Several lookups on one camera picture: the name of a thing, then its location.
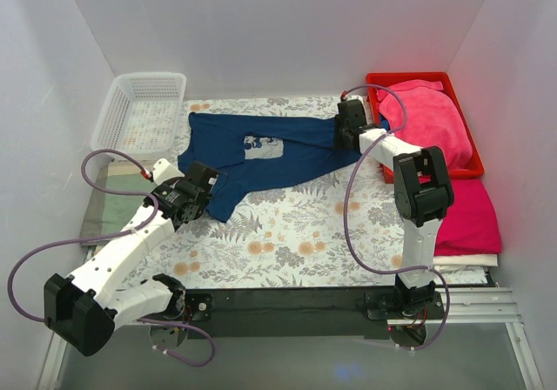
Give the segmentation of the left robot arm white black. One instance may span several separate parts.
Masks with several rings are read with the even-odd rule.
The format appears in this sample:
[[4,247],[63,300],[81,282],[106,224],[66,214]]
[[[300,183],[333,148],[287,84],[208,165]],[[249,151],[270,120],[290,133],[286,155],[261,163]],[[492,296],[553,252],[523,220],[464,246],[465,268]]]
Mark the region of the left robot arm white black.
[[45,325],[84,356],[97,353],[118,328],[133,321],[152,316],[159,325],[185,326],[204,304],[189,299],[182,283],[167,274],[127,290],[121,287],[154,248],[203,214],[219,174],[200,162],[181,172],[161,159],[151,177],[156,187],[121,237],[67,276],[54,274],[44,285]]

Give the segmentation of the navy blue t shirt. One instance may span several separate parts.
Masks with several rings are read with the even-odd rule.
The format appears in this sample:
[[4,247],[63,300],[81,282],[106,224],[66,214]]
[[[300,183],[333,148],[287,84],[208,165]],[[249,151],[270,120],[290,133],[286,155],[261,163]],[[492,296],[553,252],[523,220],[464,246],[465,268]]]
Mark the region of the navy blue t shirt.
[[332,118],[192,113],[190,142],[178,168],[198,161],[225,175],[206,207],[227,221],[249,192],[286,188],[358,161],[360,153],[333,146]]

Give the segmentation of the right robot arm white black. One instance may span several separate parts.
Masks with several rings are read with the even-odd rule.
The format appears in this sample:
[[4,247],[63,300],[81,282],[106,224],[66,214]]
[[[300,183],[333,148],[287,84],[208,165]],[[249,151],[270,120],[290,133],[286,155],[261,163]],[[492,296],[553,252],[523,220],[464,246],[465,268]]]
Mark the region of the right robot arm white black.
[[[442,150],[420,148],[397,138],[376,124],[369,124],[363,103],[343,96],[338,102],[334,144],[352,149],[360,158],[352,169],[343,203],[343,228],[349,253],[366,271],[395,278],[393,294],[385,309],[404,318],[413,318],[433,302],[433,268],[436,239],[447,210],[454,203],[451,179]],[[403,257],[395,270],[379,270],[366,265],[357,255],[350,236],[348,205],[350,193],[364,160],[371,157],[393,172],[393,197],[403,220]]]

